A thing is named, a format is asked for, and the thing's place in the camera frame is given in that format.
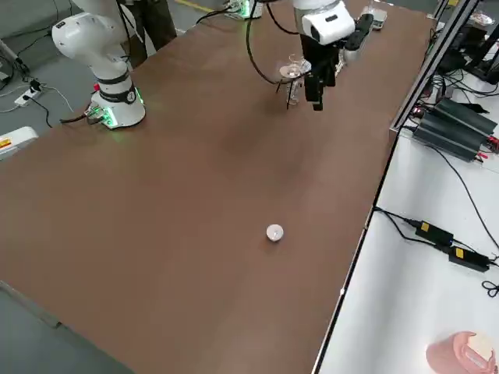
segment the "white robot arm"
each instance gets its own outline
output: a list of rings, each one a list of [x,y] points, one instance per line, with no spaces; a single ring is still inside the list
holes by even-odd
[[[120,43],[126,29],[116,0],[73,0],[84,12],[52,28],[55,46],[65,56],[88,65],[99,82],[89,113],[110,129],[131,126],[145,116],[129,76]]]
[[[293,0],[293,7],[303,57],[312,66],[304,77],[306,99],[315,111],[322,111],[324,87],[336,84],[339,54],[347,63],[357,59],[373,16],[364,14],[354,20],[342,0]]]

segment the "black power supply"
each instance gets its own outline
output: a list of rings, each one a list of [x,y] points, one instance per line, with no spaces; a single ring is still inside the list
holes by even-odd
[[[490,268],[490,259],[488,257],[461,247],[454,246],[450,248],[449,261],[480,273],[485,273]]]
[[[442,230],[437,226],[426,221],[417,221],[419,226],[416,227],[416,235],[421,238],[425,238],[436,245],[442,245],[444,247],[450,247],[454,240],[454,235],[448,231]]]

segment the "brown table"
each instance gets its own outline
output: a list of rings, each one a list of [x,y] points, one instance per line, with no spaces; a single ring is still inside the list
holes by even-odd
[[[323,112],[286,111],[218,18],[137,69],[143,123],[57,128],[2,163],[0,279],[138,373],[310,372],[432,25],[380,6]],[[253,46],[269,74],[299,52],[267,15]]]

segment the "pink object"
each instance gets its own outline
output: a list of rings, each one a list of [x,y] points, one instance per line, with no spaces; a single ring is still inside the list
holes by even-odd
[[[497,372],[494,349],[488,340],[469,331],[455,333],[431,344],[426,359],[438,374],[494,374]]]

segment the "white table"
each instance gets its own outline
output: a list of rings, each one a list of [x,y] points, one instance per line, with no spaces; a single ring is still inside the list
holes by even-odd
[[[499,174],[447,157],[499,238]],[[405,136],[378,206],[436,224],[488,256],[495,252],[454,172],[435,151]],[[398,223],[405,233],[414,232]],[[404,241],[375,213],[320,373],[432,373],[427,345],[461,330],[483,332],[499,349],[499,296],[489,298],[484,280],[499,283],[499,270],[478,273],[449,263],[436,249]]]

